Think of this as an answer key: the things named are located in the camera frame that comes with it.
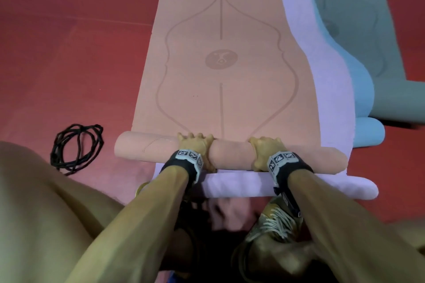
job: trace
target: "floor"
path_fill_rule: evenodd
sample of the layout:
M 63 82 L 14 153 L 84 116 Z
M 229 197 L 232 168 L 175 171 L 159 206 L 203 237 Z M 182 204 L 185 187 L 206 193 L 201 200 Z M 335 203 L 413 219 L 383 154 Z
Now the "floor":
M 115 158 L 114 142 L 131 128 L 157 1 L 0 0 L 0 140 L 48 159 L 56 133 L 100 124 L 104 148 L 74 178 L 128 202 L 153 166 Z M 425 5 L 388 2 L 407 76 L 425 81 Z M 383 221 L 425 216 L 425 128 L 386 133 L 353 151 L 348 173 L 380 189 L 362 204 Z

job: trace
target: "wristband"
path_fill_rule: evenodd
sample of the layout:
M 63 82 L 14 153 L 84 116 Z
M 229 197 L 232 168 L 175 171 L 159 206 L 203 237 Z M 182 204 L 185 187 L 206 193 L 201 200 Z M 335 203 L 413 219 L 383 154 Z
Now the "wristband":
M 164 164 L 161 172 L 170 166 L 179 166 L 184 168 L 189 175 L 188 187 L 196 184 L 199 180 L 204 161 L 202 156 L 193 150 L 177 150 L 174 152 L 170 159 Z
M 290 151 L 280 151 L 271 156 L 267 168 L 273 177 L 276 195 L 281 194 L 293 215 L 300 217 L 300 208 L 288 187 L 288 178 L 295 170 L 306 169 L 313 172 L 313 169 L 296 153 Z

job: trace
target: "thigh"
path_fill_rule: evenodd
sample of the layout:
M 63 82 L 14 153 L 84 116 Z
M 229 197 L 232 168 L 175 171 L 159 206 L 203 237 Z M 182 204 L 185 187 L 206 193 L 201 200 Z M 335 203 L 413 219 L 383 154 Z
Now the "thigh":
M 0 282 L 64 282 L 122 205 L 0 142 Z

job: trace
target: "black rope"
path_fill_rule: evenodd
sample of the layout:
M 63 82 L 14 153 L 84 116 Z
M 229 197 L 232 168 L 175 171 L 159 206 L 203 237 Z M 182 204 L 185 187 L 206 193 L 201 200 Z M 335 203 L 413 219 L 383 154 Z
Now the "black rope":
M 54 140 L 53 149 L 50 153 L 50 164 L 57 170 L 66 169 L 65 176 L 72 175 L 77 171 L 87 167 L 99 154 L 103 147 L 102 139 L 103 127 L 95 124 L 83 126 L 80 124 L 73 124 L 67 127 L 64 131 L 59 132 Z M 82 142 L 81 134 L 88 134 L 91 138 L 91 148 L 88 153 L 82 156 Z M 65 145 L 74 136 L 77 136 L 78 152 L 77 158 L 74 161 L 63 161 L 63 149 Z

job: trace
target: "forearm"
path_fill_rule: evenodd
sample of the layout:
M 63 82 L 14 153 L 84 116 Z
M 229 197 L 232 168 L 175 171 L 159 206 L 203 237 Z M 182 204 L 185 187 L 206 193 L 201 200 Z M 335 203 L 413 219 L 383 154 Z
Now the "forearm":
M 94 240 L 67 283 L 154 282 L 188 179 L 182 167 L 164 169 Z
M 306 170 L 289 188 L 320 255 L 344 282 L 422 282 L 425 260 L 355 201 Z

